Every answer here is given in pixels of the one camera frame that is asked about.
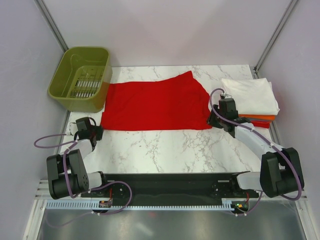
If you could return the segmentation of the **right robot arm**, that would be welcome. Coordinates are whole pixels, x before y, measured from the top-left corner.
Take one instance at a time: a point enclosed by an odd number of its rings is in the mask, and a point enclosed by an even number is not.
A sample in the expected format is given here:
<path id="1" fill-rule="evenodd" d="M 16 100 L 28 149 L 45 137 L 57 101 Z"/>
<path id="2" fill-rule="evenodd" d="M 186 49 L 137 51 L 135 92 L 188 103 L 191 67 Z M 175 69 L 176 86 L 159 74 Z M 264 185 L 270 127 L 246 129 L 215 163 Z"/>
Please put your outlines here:
<path id="1" fill-rule="evenodd" d="M 259 171 L 233 174 L 229 184 L 233 196 L 240 197 L 247 190 L 254 190 L 265 193 L 269 198 L 281 196 L 292 201 L 301 198 L 305 184 L 298 152 L 259 133 L 247 118 L 238 115 L 232 98 L 223 98 L 219 104 L 212 104 L 207 123 L 224 129 L 260 159 Z"/>

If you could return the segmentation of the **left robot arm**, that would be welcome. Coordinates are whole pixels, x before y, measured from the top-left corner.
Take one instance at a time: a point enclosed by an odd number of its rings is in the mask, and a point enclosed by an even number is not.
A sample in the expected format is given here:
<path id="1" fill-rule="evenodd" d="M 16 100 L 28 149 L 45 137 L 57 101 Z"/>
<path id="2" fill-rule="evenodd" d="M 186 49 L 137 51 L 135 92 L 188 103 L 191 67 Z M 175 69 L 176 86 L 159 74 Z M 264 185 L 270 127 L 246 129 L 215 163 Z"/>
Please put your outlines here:
<path id="1" fill-rule="evenodd" d="M 48 189 L 54 199 L 75 198 L 92 191 L 99 197 L 110 191 L 108 182 L 102 180 L 102 172 L 87 173 L 84 158 L 91 154 L 103 136 L 103 129 L 91 117 L 75 121 L 77 131 L 71 146 L 64 152 L 46 159 Z"/>

